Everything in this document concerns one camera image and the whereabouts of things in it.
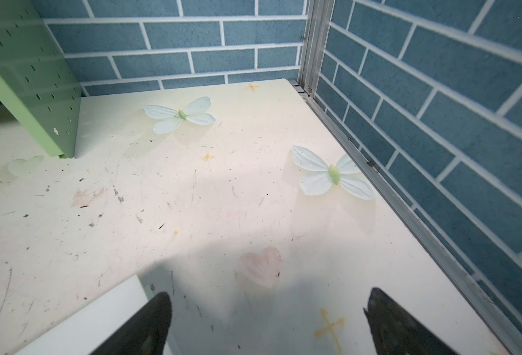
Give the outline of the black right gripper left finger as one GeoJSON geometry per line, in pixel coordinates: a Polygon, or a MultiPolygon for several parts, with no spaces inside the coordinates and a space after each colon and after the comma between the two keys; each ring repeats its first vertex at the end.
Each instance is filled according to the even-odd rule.
{"type": "Polygon", "coordinates": [[[166,292],[156,294],[92,355],[163,354],[172,322],[172,302],[166,292]]]}

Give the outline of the white book brown stripes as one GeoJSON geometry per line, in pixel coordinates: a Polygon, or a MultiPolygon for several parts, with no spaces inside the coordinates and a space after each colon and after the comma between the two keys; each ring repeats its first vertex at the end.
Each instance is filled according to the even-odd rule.
{"type": "MultiPolygon", "coordinates": [[[[92,354],[156,293],[132,276],[88,306],[25,346],[19,354],[92,354]]],[[[168,333],[163,354],[179,354],[168,333]]]]}

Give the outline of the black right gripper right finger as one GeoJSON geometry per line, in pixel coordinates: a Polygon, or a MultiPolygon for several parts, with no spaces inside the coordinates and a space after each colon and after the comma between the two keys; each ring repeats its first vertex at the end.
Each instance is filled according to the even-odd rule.
{"type": "Polygon", "coordinates": [[[372,288],[364,313],[378,354],[457,355],[380,288],[372,288]]]}

